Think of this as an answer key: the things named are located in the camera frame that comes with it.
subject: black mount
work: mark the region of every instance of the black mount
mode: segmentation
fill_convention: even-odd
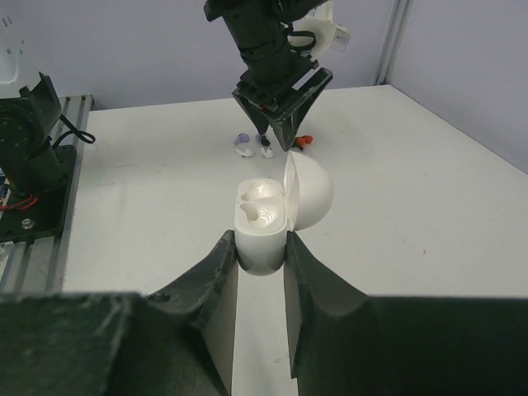
[[[4,211],[0,218],[0,243],[25,242],[62,234],[77,151],[74,146],[67,145],[59,146],[54,153],[59,161],[64,183],[51,191],[39,194],[38,202],[31,208]],[[14,205],[23,199],[24,196],[12,193],[8,204]],[[30,225],[23,225],[24,220],[30,220]]]
[[[61,111],[53,84],[44,74],[31,91],[24,87],[20,97],[0,99],[0,168],[11,190],[4,205],[38,198],[26,210],[2,213],[0,243],[58,236],[63,231],[76,150],[50,144],[49,134]]]

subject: open case lid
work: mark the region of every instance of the open case lid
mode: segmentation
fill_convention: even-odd
[[[332,178],[316,161],[301,153],[288,152],[284,188],[285,209],[292,231],[318,223],[332,206]]]

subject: robotic arm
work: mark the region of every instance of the robotic arm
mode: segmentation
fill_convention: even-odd
[[[269,126],[287,151],[309,108],[332,80],[332,72],[318,68],[309,55],[315,45],[313,32],[294,31],[292,23],[327,0],[208,0],[208,21],[223,17],[242,60],[247,65],[233,96],[259,134]],[[289,36],[311,39],[301,47]],[[318,69],[299,90],[294,86],[311,70]]]

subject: screw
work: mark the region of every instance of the screw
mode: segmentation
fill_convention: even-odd
[[[35,227],[35,222],[32,219],[23,219],[22,228],[23,229],[32,229]]]

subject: purple object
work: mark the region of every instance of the purple object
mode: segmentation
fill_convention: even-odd
[[[234,140],[233,144],[235,146],[238,146],[241,143],[247,143],[249,141],[249,135],[248,134],[240,134],[237,136],[237,138]]]

